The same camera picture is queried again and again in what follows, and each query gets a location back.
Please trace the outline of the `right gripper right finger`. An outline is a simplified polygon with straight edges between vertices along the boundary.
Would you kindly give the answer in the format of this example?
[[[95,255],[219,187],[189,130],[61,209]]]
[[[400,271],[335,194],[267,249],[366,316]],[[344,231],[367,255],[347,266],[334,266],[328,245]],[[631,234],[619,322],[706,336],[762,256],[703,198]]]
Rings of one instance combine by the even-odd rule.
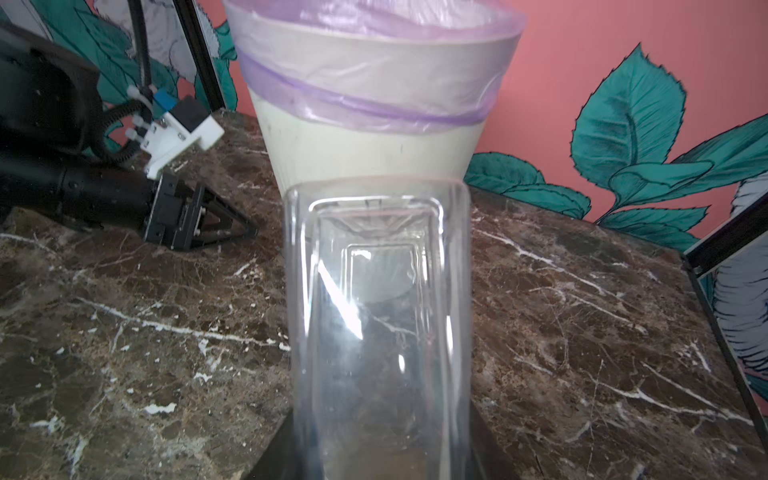
[[[511,458],[500,448],[479,410],[470,403],[469,480],[519,480]]]

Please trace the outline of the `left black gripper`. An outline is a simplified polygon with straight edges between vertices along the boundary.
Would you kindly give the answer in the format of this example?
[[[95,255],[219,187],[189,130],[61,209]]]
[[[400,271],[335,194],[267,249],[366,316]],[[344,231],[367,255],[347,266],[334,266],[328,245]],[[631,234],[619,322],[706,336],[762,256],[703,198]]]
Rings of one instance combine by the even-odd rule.
[[[152,180],[78,156],[25,150],[1,152],[1,205],[34,210],[77,231],[133,230],[147,243],[177,251],[258,233],[255,220],[203,183],[193,190],[175,175]]]

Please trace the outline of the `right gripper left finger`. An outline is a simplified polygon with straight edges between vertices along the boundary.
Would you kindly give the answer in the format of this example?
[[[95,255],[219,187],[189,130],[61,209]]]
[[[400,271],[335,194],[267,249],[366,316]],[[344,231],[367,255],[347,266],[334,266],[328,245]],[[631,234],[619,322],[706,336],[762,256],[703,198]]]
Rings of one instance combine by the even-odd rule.
[[[298,480],[300,461],[297,453],[294,415],[290,409],[253,468],[244,480]]]

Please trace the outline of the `clear bottle green band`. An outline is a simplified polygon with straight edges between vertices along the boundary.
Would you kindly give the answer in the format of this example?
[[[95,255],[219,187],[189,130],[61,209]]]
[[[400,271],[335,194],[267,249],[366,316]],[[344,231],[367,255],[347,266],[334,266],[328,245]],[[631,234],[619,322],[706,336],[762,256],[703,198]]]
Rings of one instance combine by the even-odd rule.
[[[303,479],[462,479],[470,460],[470,198],[459,180],[313,181],[284,197]]]

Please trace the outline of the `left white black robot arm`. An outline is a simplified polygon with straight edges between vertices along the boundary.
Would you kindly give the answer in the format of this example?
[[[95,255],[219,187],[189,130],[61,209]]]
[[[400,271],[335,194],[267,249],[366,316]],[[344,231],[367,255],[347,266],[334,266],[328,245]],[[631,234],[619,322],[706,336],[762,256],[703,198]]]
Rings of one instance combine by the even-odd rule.
[[[80,232],[105,226],[194,251],[252,238],[257,224],[203,183],[124,167],[106,148],[99,70],[15,25],[1,28],[1,215],[35,211]]]

